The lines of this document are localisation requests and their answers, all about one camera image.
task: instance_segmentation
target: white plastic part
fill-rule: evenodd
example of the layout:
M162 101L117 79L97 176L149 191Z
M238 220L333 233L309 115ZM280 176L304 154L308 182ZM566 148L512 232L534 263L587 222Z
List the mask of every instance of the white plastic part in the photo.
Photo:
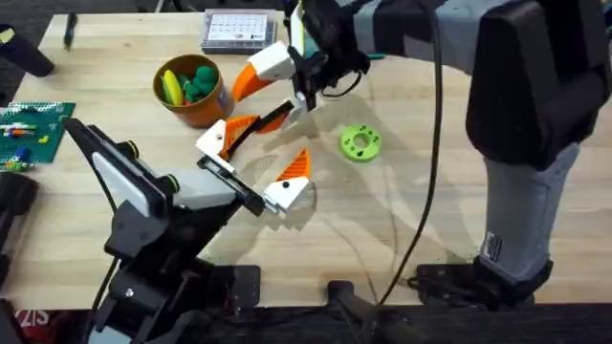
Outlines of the white plastic part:
M149 212L149 201L144 194L125 178L111 162L98 152L92 154L92 161L94 161L94 167L109 187L118 190L144 217L151 215Z
M298 92L294 97L291 97L290 101L294 105L294 108L289 112L289 115L285 118L285 120L283 120L283 123L280 125L281 129L285 129L292 125L299 119L300 116L302 116L302 114L308 112L306 96L304 96L301 92Z
M236 193L208 170L158 169L157 172L161 175L171 174L179 182L181 188L174 194L174 205L202 209L230 204L236 198Z
M264 190L266 207L274 214L285 216L291 205L308 185L308 178L297 177L274 182Z
M286 80L295 73L294 61L281 41L249 57L249 63L261 80Z
M232 175L236 174L236 169L233 168L227 161L219 157L219 153L223 150L226 141L226 122L222 119L217 120L210 129L208 129L196 142L195 146L213 159L217 164L225 168Z
M291 45L299 54L304 55L304 24L302 23L302 3L301 1L295 6L295 10L291 13L290 30Z

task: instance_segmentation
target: green ball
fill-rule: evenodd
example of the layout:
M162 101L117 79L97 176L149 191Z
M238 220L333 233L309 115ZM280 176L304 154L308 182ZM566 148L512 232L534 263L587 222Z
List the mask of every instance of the green ball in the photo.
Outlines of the green ball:
M217 71L210 68L209 66L199 67L195 72L196 78L198 78L202 82L207 83L217 83Z
M199 78L194 78L192 85L200 90L200 93L202 93L204 96L208 96L212 90L214 90L216 82L202 82Z

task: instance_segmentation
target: sticker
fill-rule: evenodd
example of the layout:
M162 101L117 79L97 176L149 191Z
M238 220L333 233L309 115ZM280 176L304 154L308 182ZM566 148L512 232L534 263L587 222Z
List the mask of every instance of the sticker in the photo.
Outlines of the sticker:
M488 231L485 236L485 249L482 253L486 258L497 262L501 253L502 242L500 237Z
M230 107L230 99L228 98L228 90L226 90L225 86L221 88L221 92L219 92L219 97L217 98L217 101L219 102L219 105L221 105L221 108L223 109L223 112L225 113L228 110L228 107Z

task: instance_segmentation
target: green lego plate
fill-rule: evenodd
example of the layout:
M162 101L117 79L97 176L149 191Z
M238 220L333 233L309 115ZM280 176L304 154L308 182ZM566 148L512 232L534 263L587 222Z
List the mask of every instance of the green lego plate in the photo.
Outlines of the green lego plate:
M69 118L75 110L75 104L70 102L13 102L7 107L0 125L10 125L21 122L35 125L33 135L17 138L7 138L5 131L0 130L0 168L4 162L10 161L18 147L30 149L29 163L53 162L55 152L64 135L62 118ZM46 143L38 140L48 136Z

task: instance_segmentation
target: green toy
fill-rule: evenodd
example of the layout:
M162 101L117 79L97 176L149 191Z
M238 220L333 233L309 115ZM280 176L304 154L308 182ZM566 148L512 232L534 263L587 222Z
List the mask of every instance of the green toy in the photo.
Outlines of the green toy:
M183 91L186 91L186 85L190 84L189 76L187 75L176 75L176 78L179 80L179 85Z
M23 171L31 164L53 162L55 151L64 135L64 126L61 121L70 118L75 110L75 104L70 102L14 102L7 107L4 116L0 119L0 127L14 125L16 122L36 127L34 135L19 138L0 136L0 169L15 168ZM30 151L27 164L14 163L6 166L15 155L19 147Z
M355 140L363 140L360 147ZM381 152L383 139L372 127L364 124L351 125L344 129L340 136L340 150L346 158L352 161L371 161Z
M214 90L214 87L216 86L216 82L212 83L212 82L204 82L202 80L200 80L200 78L195 77L192 81L193 86L195 86L198 90L200 90L200 93L202 93L204 95L204 97L208 96L212 90Z
M201 66L198 67L198 70L195 72L196 77L200 79L202 82L216 84L217 83L217 71L209 66Z

